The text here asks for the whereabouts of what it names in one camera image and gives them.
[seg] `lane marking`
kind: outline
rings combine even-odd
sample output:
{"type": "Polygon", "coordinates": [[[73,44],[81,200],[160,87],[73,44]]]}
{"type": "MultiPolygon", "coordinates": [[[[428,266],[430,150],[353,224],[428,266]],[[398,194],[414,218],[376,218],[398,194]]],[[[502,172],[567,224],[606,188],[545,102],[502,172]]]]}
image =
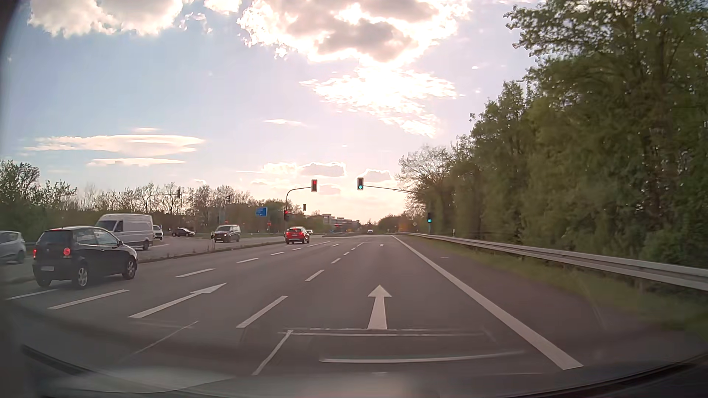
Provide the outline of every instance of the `lane marking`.
{"type": "Polygon", "coordinates": [[[194,272],[186,273],[186,274],[184,274],[184,275],[177,275],[175,278],[184,278],[184,277],[186,277],[186,276],[197,275],[198,273],[213,271],[213,270],[215,270],[215,269],[216,269],[216,268],[207,268],[207,269],[205,269],[205,270],[194,271],[194,272]]]}
{"type": "Polygon", "coordinates": [[[312,274],[311,277],[305,279],[305,282],[309,282],[310,280],[315,279],[315,277],[317,277],[319,274],[321,274],[321,273],[323,273],[323,272],[324,272],[324,270],[319,270],[319,271],[317,271],[316,273],[312,274]]]}
{"type": "Polygon", "coordinates": [[[130,357],[132,357],[132,356],[134,356],[134,355],[137,355],[137,354],[139,354],[139,353],[141,353],[141,352],[143,352],[143,351],[145,351],[145,350],[147,350],[147,349],[150,349],[150,348],[152,348],[152,347],[155,347],[156,345],[158,345],[158,344],[160,344],[161,342],[163,342],[163,341],[169,339],[170,337],[176,335],[177,333],[181,332],[181,331],[184,330],[184,329],[191,329],[192,326],[193,326],[194,324],[196,324],[197,322],[199,322],[199,321],[194,321],[194,322],[192,322],[191,324],[189,324],[189,325],[187,325],[187,326],[182,326],[181,328],[179,328],[179,329],[173,331],[172,333],[168,334],[167,336],[163,337],[162,339],[159,339],[158,341],[155,341],[154,343],[149,344],[149,345],[147,345],[147,346],[145,346],[145,347],[139,349],[138,351],[135,351],[134,353],[130,353],[130,354],[124,356],[123,358],[121,358],[121,359],[118,360],[118,363],[121,363],[121,362],[123,362],[124,360],[126,360],[126,359],[128,359],[128,358],[130,358],[130,357]]]}
{"type": "Polygon", "coordinates": [[[22,297],[30,297],[30,296],[36,296],[36,295],[43,295],[43,294],[45,294],[45,293],[54,292],[55,290],[57,290],[57,289],[41,290],[41,291],[39,291],[39,292],[27,293],[26,295],[13,296],[13,297],[10,297],[10,298],[6,298],[5,300],[14,300],[14,299],[22,298],[22,297]]]}
{"type": "Polygon", "coordinates": [[[215,285],[210,288],[205,288],[205,289],[199,289],[193,291],[191,294],[186,295],[184,297],[180,297],[177,300],[172,300],[170,302],[166,302],[164,304],[160,304],[157,307],[152,307],[151,309],[146,309],[143,312],[138,312],[137,314],[130,315],[128,318],[145,318],[148,315],[152,315],[155,312],[162,311],[163,309],[172,307],[175,304],[179,304],[182,301],[189,300],[190,298],[197,297],[198,295],[204,295],[204,294],[210,294],[216,291],[218,288],[222,287],[223,285],[226,285],[226,283],[222,283],[221,285],[215,285]]]}
{"type": "Polygon", "coordinates": [[[275,346],[275,348],[270,352],[270,355],[266,357],[263,362],[258,366],[258,369],[254,370],[253,373],[251,373],[251,376],[258,376],[259,373],[263,370],[263,368],[266,367],[268,362],[270,362],[271,359],[275,356],[275,354],[280,350],[280,347],[282,347],[283,344],[285,344],[285,340],[287,340],[288,337],[290,337],[290,334],[292,334],[292,330],[287,331],[285,336],[282,337],[282,339],[278,342],[278,344],[275,346]]]}
{"type": "Polygon", "coordinates": [[[72,305],[77,305],[77,304],[81,304],[81,303],[85,303],[85,302],[89,302],[89,301],[94,301],[94,300],[98,300],[100,298],[109,297],[112,295],[118,295],[120,293],[125,293],[125,292],[129,292],[129,291],[130,291],[129,289],[116,290],[115,292],[103,293],[102,295],[91,296],[91,297],[87,297],[85,299],[67,302],[67,303],[60,304],[60,305],[55,305],[54,307],[49,307],[48,309],[61,309],[61,308],[71,307],[72,305]]]}
{"type": "Polygon", "coordinates": [[[325,363],[421,363],[421,362],[451,362],[454,360],[471,360],[497,358],[500,356],[514,356],[523,354],[524,351],[506,351],[502,353],[481,354],[475,356],[441,356],[437,358],[320,358],[325,363]]]}
{"type": "Polygon", "coordinates": [[[241,322],[238,326],[236,326],[236,329],[244,329],[248,325],[252,324],[253,321],[256,319],[260,318],[265,314],[266,312],[270,311],[273,307],[276,305],[280,304],[281,301],[287,299],[287,296],[280,296],[279,298],[275,299],[274,302],[271,302],[269,305],[266,305],[261,311],[258,311],[257,313],[251,315],[248,319],[245,321],[241,322]]]}
{"type": "Polygon", "coordinates": [[[407,247],[410,251],[414,252],[415,255],[420,257],[429,266],[433,267],[433,269],[435,269],[442,276],[447,278],[450,282],[452,282],[455,286],[457,286],[465,294],[470,296],[474,301],[478,302],[482,307],[484,307],[492,315],[497,317],[500,321],[504,322],[504,324],[506,324],[506,326],[509,326],[509,328],[511,330],[515,331],[516,334],[521,336],[524,340],[528,341],[538,351],[541,351],[541,353],[543,355],[545,355],[546,357],[548,357],[548,359],[553,361],[553,363],[558,365],[559,368],[561,368],[562,370],[568,370],[568,369],[583,367],[582,363],[579,363],[573,357],[568,355],[565,351],[561,350],[560,348],[556,347],[553,343],[546,340],[545,337],[536,333],[533,329],[531,329],[530,327],[523,324],[520,320],[511,316],[511,314],[509,314],[507,311],[504,311],[498,305],[489,301],[489,299],[487,299],[483,295],[479,294],[475,289],[472,289],[471,287],[469,287],[466,283],[462,282],[456,276],[447,272],[445,269],[443,269],[443,267],[432,262],[428,257],[425,257],[423,254],[419,253],[417,250],[410,247],[408,244],[406,244],[402,240],[398,239],[397,237],[394,237],[394,239],[401,242],[402,245],[407,247]]]}

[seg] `silver car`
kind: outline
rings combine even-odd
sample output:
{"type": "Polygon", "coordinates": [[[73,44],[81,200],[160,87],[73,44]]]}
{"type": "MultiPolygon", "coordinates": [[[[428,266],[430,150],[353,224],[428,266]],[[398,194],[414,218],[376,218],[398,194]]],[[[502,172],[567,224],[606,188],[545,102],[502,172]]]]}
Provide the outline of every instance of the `silver car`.
{"type": "Polygon", "coordinates": [[[17,231],[0,231],[0,263],[17,261],[22,264],[27,255],[25,239],[17,231]]]}

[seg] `sky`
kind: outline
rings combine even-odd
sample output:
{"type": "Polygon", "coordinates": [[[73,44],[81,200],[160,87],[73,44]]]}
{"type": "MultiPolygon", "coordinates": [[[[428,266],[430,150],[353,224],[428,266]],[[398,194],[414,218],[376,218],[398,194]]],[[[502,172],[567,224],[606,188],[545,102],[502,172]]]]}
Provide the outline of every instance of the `sky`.
{"type": "Polygon", "coordinates": [[[354,220],[399,159],[469,132],[532,65],[489,0],[30,0],[0,62],[0,155],[79,189],[227,184],[354,220]]]}

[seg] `diagonal arrow road marking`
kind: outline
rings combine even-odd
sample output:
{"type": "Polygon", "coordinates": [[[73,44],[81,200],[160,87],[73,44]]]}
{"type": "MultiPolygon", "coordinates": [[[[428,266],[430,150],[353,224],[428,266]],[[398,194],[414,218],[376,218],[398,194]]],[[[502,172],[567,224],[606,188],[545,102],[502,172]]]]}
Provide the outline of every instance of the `diagonal arrow road marking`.
{"type": "Polygon", "coordinates": [[[179,304],[182,301],[186,301],[186,300],[189,300],[190,298],[197,297],[198,295],[208,295],[209,293],[213,293],[213,292],[217,291],[217,289],[222,287],[223,285],[226,285],[226,283],[222,283],[221,285],[214,285],[211,288],[204,288],[204,289],[200,289],[200,290],[195,290],[190,295],[186,295],[184,297],[178,298],[177,300],[172,300],[170,302],[166,302],[165,304],[158,305],[157,307],[153,307],[151,309],[146,309],[143,312],[138,312],[137,314],[130,315],[128,318],[145,318],[148,315],[152,315],[155,312],[162,311],[165,308],[172,307],[175,304],[179,304]]]}

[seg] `cloud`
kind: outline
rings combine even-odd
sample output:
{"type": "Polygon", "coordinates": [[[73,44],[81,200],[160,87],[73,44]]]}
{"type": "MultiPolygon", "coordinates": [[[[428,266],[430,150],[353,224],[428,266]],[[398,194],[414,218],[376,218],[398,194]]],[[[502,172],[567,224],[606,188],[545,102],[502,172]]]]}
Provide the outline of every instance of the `cloud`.
{"type": "Polygon", "coordinates": [[[366,169],[364,174],[360,174],[359,177],[364,177],[364,183],[382,183],[393,179],[390,171],[377,169],[366,169]]]}
{"type": "Polygon", "coordinates": [[[41,137],[30,151],[90,150],[120,152],[135,157],[153,157],[194,152],[191,145],[204,140],[184,135],[95,135],[93,137],[41,137]]]}
{"type": "Polygon", "coordinates": [[[334,184],[322,184],[317,188],[317,193],[322,195],[339,195],[342,190],[334,184]]]}
{"type": "Polygon", "coordinates": [[[354,77],[302,84],[326,101],[357,108],[386,124],[432,137],[437,119],[424,111],[421,100],[454,98],[455,88],[444,79],[416,73],[405,66],[429,47],[454,35],[458,20],[466,18],[470,11],[468,3],[469,0],[253,0],[239,24],[249,32],[247,45],[273,46],[276,56],[298,52],[313,62],[357,60],[354,77]]]}
{"type": "Polygon", "coordinates": [[[156,35],[191,0],[31,0],[29,24],[65,38],[90,32],[156,35]]]}
{"type": "Polygon", "coordinates": [[[184,163],[184,160],[176,159],[154,159],[149,157],[134,157],[134,158],[116,158],[116,159],[94,159],[87,163],[87,166],[107,166],[115,164],[118,166],[138,166],[147,167],[153,164],[179,164],[184,163]]]}
{"type": "Polygon", "coordinates": [[[271,119],[271,120],[264,120],[264,123],[272,123],[275,125],[289,125],[289,126],[304,126],[305,124],[303,122],[296,122],[294,120],[285,120],[285,119],[271,119]]]}
{"type": "Polygon", "coordinates": [[[297,169],[301,176],[342,177],[346,175],[346,165],[338,161],[329,163],[313,161],[297,169]]]}

